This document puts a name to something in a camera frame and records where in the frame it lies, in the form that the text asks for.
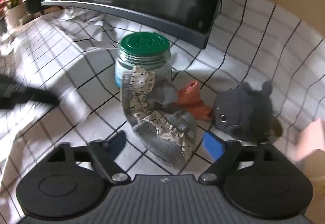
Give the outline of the dark grey plush toy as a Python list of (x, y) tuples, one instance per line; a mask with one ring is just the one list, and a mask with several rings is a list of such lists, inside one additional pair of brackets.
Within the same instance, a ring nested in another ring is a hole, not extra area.
[(265, 81), (261, 90), (254, 90), (244, 82), (221, 92), (210, 112), (215, 127), (243, 142), (267, 140), (273, 119), (272, 90), (271, 82)]

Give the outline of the grey patterned sock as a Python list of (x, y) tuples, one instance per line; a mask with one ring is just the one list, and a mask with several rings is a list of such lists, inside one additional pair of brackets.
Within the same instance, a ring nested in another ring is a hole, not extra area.
[(197, 125), (177, 100), (175, 86), (154, 71), (135, 66), (122, 75), (121, 103), (133, 133), (161, 163), (174, 168), (192, 157)]

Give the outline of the green lid plastic jar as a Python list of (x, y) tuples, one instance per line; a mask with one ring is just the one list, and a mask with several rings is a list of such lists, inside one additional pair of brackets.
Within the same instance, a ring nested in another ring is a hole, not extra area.
[(132, 33), (120, 42), (115, 62), (115, 83), (121, 87), (122, 75), (140, 66), (159, 76), (171, 79), (171, 52), (169, 40), (154, 32)]

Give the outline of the white black grid tablecloth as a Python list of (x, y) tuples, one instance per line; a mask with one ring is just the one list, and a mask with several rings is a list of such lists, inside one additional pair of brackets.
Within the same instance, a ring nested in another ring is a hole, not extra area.
[[(1, 112), (1, 223), (23, 218), (16, 185), (61, 142), (84, 145), (123, 130), (127, 144), (117, 163), (131, 175), (199, 175), (211, 164), (202, 145), (203, 133), (213, 130), (210, 122), (197, 122), (192, 159), (172, 168), (149, 152), (123, 114), (115, 85), (117, 49), (124, 36), (148, 31), (115, 16), (67, 9), (41, 16), (1, 41), (2, 73), (58, 93), (75, 89), (90, 109), (82, 123), (64, 107), (34, 102)], [(323, 34), (268, 0), (222, 0), (205, 49), (168, 39), (175, 87), (198, 81), (206, 105), (241, 81), (255, 89), (272, 81), (274, 111), (284, 128), (275, 146), (295, 160), (299, 133), (324, 117)]]

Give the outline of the orange sock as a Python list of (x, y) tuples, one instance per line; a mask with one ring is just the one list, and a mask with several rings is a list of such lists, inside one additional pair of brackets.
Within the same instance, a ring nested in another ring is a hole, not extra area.
[(207, 106), (200, 97), (198, 81), (189, 82), (178, 90), (178, 100), (175, 105), (188, 111), (196, 120), (211, 121), (211, 107)]

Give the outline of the pink storage box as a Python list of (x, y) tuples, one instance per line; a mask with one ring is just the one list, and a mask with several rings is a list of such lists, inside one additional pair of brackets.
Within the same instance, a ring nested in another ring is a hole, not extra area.
[(312, 121), (298, 133), (296, 142), (279, 138), (273, 144), (312, 182), (316, 193), (324, 195), (324, 120)]

